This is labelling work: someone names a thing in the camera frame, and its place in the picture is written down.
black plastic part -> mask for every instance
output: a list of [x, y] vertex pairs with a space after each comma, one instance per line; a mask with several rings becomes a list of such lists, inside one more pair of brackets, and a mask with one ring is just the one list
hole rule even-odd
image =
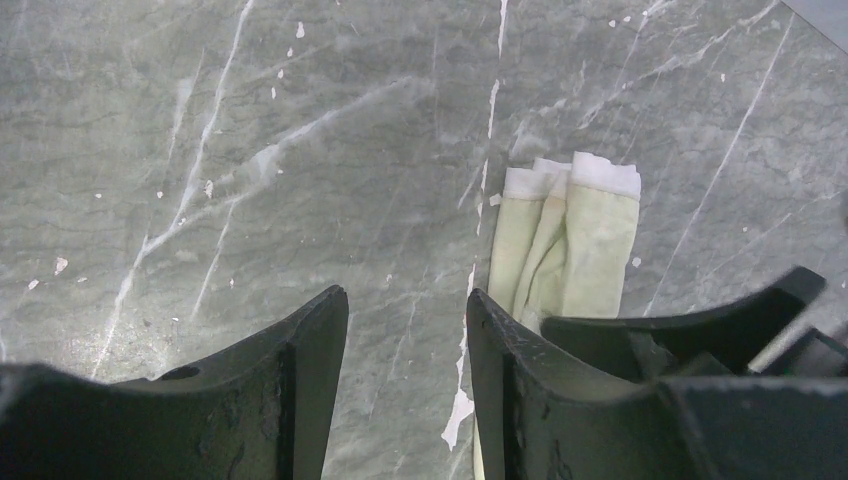
[[848, 478], [845, 380], [673, 378], [661, 391], [697, 461], [698, 478]]
[[[830, 436], [836, 432], [833, 428], [805, 427], [804, 436], [794, 435], [797, 421], [809, 421], [816, 414], [822, 415], [820, 423], [835, 420], [839, 431], [848, 428], [848, 409], [837, 413], [836, 408], [845, 403], [842, 397], [827, 403], [822, 395], [805, 403], [803, 399], [810, 397], [804, 396], [803, 389], [820, 385], [798, 383], [807, 379], [746, 377], [750, 382], [746, 385], [762, 392], [758, 398], [763, 402], [771, 391], [791, 393], [775, 395], [767, 416], [711, 426], [715, 428], [710, 434], [715, 436], [709, 441], [715, 444], [699, 440], [701, 424], [697, 422], [709, 423], [710, 409], [721, 410], [736, 399], [731, 390], [722, 395], [722, 385], [734, 385], [722, 382], [736, 378], [732, 374], [748, 373], [748, 362], [823, 288], [821, 277], [796, 268], [764, 291], [708, 312], [658, 319], [549, 320], [543, 324], [543, 336], [517, 323], [482, 291], [473, 291], [466, 321], [487, 480], [848, 478], [841, 470], [842, 459], [811, 469], [806, 461], [800, 462], [801, 466], [788, 470], [798, 474], [794, 477], [776, 470], [795, 455], [786, 448], [792, 442], [804, 443], [803, 452], [821, 443], [833, 447], [829, 452], [834, 455], [837, 445], [848, 446], [842, 440], [844, 434]], [[656, 342], [658, 355], [672, 357], [675, 363], [666, 371], [668, 377], [639, 383], [613, 374], [643, 377], [641, 360], [629, 337], [634, 333], [648, 335]], [[671, 380], [692, 383], [668, 383]], [[704, 396], [707, 400], [699, 405], [693, 417], [697, 422], [688, 418], [688, 404], [672, 388], [676, 385], [714, 389], [715, 394]], [[699, 398], [696, 390], [692, 387], [687, 395]], [[734, 403], [728, 412], [741, 416], [747, 411], [743, 406]], [[795, 409], [802, 408], [809, 410], [796, 417]], [[761, 438], [779, 436], [765, 425], [769, 418], [780, 426], [783, 439]], [[820, 436], [828, 440], [822, 443]], [[722, 439], [730, 445], [744, 439], [746, 449], [710, 450], [718, 448]], [[721, 462], [735, 456], [745, 462], [743, 452], [757, 449], [759, 443], [766, 448], [751, 458], [764, 462], [764, 469], [742, 470], [756, 473], [747, 477], [727, 474]], [[769, 464], [773, 455], [782, 458]]]
[[848, 348], [816, 328], [809, 328], [785, 349], [761, 375], [798, 377], [848, 376]]
[[319, 479], [347, 319], [331, 287], [156, 381], [0, 366], [0, 478]]
[[586, 363], [631, 381], [666, 373], [662, 369], [645, 368], [656, 362], [642, 353], [644, 349], [631, 348], [632, 337], [639, 335], [649, 337], [659, 347], [660, 355], [670, 354], [678, 364], [707, 352], [731, 372], [744, 374], [751, 360], [824, 287], [822, 277], [796, 267], [764, 290], [711, 310], [671, 317], [612, 320], [550, 317], [542, 322], [541, 332], [543, 337]]

white sock cuff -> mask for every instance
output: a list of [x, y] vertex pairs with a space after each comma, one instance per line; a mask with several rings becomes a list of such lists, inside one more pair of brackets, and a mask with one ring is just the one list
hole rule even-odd
[[587, 152], [574, 152], [573, 162], [571, 183], [639, 200], [642, 177], [636, 165], [613, 165], [606, 158]]
[[571, 171], [570, 163], [560, 163], [555, 162], [553, 160], [548, 160], [547, 158], [536, 157], [536, 160], [533, 161], [533, 170], [537, 172], [545, 172], [553, 175], [558, 174], [562, 171]]
[[527, 168], [507, 168], [504, 180], [504, 198], [516, 200], [544, 200], [551, 191], [556, 177]]
[[554, 184], [551, 187], [549, 196], [565, 200], [565, 194], [568, 193], [568, 182], [571, 178], [571, 171], [563, 170], [554, 177]]

pair of socks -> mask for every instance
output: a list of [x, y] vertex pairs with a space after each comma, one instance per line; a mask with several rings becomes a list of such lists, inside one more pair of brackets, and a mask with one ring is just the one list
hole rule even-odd
[[[640, 193], [634, 165], [586, 152], [507, 169], [489, 295], [537, 334], [548, 316], [617, 317]], [[474, 478], [484, 478], [476, 423]]]

marble floor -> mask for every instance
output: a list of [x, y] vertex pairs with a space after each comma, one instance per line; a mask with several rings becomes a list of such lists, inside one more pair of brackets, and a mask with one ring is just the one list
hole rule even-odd
[[801, 264], [832, 326], [846, 78], [771, 0], [0, 2], [0, 354], [155, 377], [338, 283], [325, 477], [469, 478], [451, 412], [505, 168], [637, 165], [623, 315]]

sock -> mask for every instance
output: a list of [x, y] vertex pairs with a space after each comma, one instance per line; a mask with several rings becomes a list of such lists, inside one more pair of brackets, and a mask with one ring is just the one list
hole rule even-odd
[[492, 244], [489, 296], [512, 312], [515, 289], [542, 215], [553, 176], [525, 168], [508, 168]]
[[565, 200], [571, 165], [539, 158], [533, 169], [550, 172], [556, 177], [542, 206], [533, 244], [524, 262], [512, 314], [539, 333], [539, 317], [555, 314], [562, 302], [561, 277], [566, 254]]
[[641, 177], [635, 165], [617, 166], [577, 152], [566, 202], [568, 242], [558, 315], [615, 318], [624, 269], [639, 222]]

